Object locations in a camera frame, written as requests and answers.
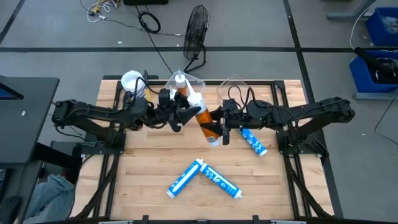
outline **wooden table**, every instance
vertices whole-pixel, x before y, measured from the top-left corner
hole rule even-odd
[[[117,80],[101,82],[98,106],[112,107],[116,84]],[[300,80],[285,80],[285,86],[290,106],[306,103]],[[204,92],[209,110],[220,105],[217,87],[208,85]],[[272,100],[268,86],[252,87],[257,99]],[[153,95],[152,98],[155,103],[157,97]],[[173,132],[168,125],[163,129],[144,127],[141,131],[127,131],[111,219],[140,220],[143,215],[149,215],[151,220],[250,220],[253,215],[265,220],[294,218],[284,160],[278,151],[275,131],[262,129],[253,132],[268,150],[263,157],[251,149],[237,130],[231,131],[228,146],[209,147],[195,119],[179,133]],[[72,216],[82,210],[96,190],[102,157],[93,156],[82,167]],[[225,175],[243,191],[243,197],[233,199],[199,173],[177,197],[171,199],[166,190],[196,158],[204,159]],[[302,154],[300,158],[308,190],[325,211],[333,214],[320,159],[314,154]],[[303,215],[301,196],[297,188],[296,191]],[[102,212],[105,201],[102,200]]]

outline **fan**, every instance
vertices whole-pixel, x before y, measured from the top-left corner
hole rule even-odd
[[[184,70],[185,73],[191,72],[192,70],[200,68],[206,64],[206,48],[203,45],[203,42],[205,41],[208,22],[208,13],[204,6],[200,5],[193,8],[188,21],[184,41],[184,57],[190,61]],[[194,68],[188,69],[195,60],[199,59],[198,56],[202,49],[203,63]]]

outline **concrete floor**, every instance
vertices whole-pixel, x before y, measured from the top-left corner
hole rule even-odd
[[[82,0],[87,7],[93,0]],[[349,47],[353,21],[328,21],[327,12],[352,11],[360,0],[289,0],[302,47]],[[3,0],[0,30],[17,6]],[[149,6],[168,33],[185,32],[192,8],[203,4],[211,13],[205,45],[208,47],[294,47],[282,0],[170,0],[165,6]],[[380,0],[377,6],[398,6],[395,0]],[[138,26],[124,6],[105,14],[109,19]],[[183,38],[152,35],[159,47],[183,45]],[[369,47],[363,22],[354,33],[355,46]],[[104,75],[122,75],[134,69],[148,70],[161,78],[169,72],[156,52],[1,52],[14,48],[52,47],[152,47],[145,32],[113,22],[90,24],[79,0],[26,0],[9,32],[0,43],[0,75],[9,77],[58,77],[55,100],[76,99],[94,103]],[[182,52],[162,52],[172,70],[184,68]],[[339,96],[352,99],[355,85],[349,63],[351,53],[304,53],[308,76],[316,100]],[[195,71],[203,78],[302,79],[295,52],[212,51],[207,64]],[[387,108],[387,101],[354,101],[356,117],[349,124],[324,129],[331,165],[345,218],[398,221],[398,146],[374,134],[373,129]],[[379,132],[396,139],[398,106],[393,105]],[[40,142],[74,141],[55,132],[48,118]]]

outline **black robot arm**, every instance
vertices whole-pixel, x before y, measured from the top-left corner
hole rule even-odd
[[[95,135],[101,142],[118,145],[124,140],[121,136],[125,128],[137,131],[143,125],[162,128],[169,123],[173,131],[179,132],[181,127],[178,124],[185,125],[199,110],[199,107],[189,108],[187,99],[179,93],[170,99],[170,90],[163,88],[159,92],[157,108],[145,98],[132,98],[130,92],[124,96],[121,110],[93,106],[75,100],[58,101],[55,104],[52,122],[56,128],[76,126]],[[120,128],[117,131],[113,127],[102,127],[92,119],[114,122],[119,124]]]
[[[349,101],[338,97],[292,108],[275,106],[262,100],[251,100],[245,107],[244,113],[234,99],[224,100],[223,106],[211,112],[211,117],[216,122],[201,126],[222,136],[223,144],[227,145],[231,129],[271,128],[280,131],[291,121],[295,121],[295,126],[287,129],[285,133],[289,143],[296,144],[328,124],[347,123],[355,115]],[[304,118],[312,120],[299,127],[298,122]]]

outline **blue storage box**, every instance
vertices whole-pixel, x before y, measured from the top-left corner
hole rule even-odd
[[[393,58],[398,60],[398,52],[388,52],[385,50],[367,50],[367,54],[375,58]],[[398,88],[398,84],[378,84],[374,83],[368,65],[361,57],[356,57],[350,65],[351,73],[355,81],[358,93],[389,93]]]
[[[374,45],[398,46],[398,34],[391,34],[382,21],[383,16],[398,18],[398,7],[378,7],[366,21]]]

